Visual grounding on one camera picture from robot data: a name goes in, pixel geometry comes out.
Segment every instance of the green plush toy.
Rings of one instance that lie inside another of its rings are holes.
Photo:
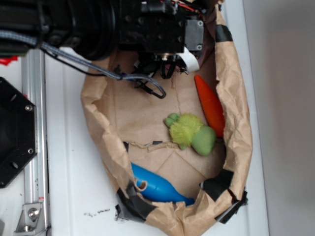
[[[213,128],[206,126],[193,114],[170,114],[164,119],[173,142],[184,150],[192,146],[200,155],[209,155],[217,139]]]

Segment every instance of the black electrical tape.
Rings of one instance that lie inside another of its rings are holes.
[[[129,152],[129,143],[124,142],[124,145],[125,145],[126,151]]]
[[[233,215],[237,214],[239,208],[241,206],[247,205],[247,203],[248,203],[247,192],[244,191],[242,199],[240,201],[236,200],[234,204],[228,210],[226,210],[221,215],[217,216],[216,221],[222,224],[226,224]]]
[[[129,196],[129,199],[124,195],[121,189],[117,191],[117,216],[122,219],[144,223],[147,216],[156,208],[156,206],[148,204],[142,200],[137,195],[132,182],[129,183],[126,192]]]
[[[227,26],[216,25],[216,42],[233,42],[232,34]]]
[[[216,201],[219,196],[229,189],[234,173],[227,170],[222,170],[215,178],[207,179],[203,182],[203,190]]]

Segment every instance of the red wire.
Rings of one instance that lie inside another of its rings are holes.
[[[190,11],[195,11],[195,9],[193,9],[192,7],[182,4],[182,3],[179,3],[178,6],[181,6],[182,8],[188,9]]]
[[[190,7],[190,6],[188,6],[188,5],[186,5],[186,4],[183,4],[183,3],[178,3],[178,6],[181,6],[182,8],[185,8],[185,9],[187,9],[187,10],[189,10],[189,11],[195,11],[195,9],[193,9],[192,7]]]

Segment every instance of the black mount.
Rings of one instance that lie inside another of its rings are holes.
[[[0,188],[36,155],[35,106],[0,77]]]

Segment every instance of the gray wall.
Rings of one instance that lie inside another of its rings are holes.
[[[244,0],[271,236],[315,235],[315,0]]]

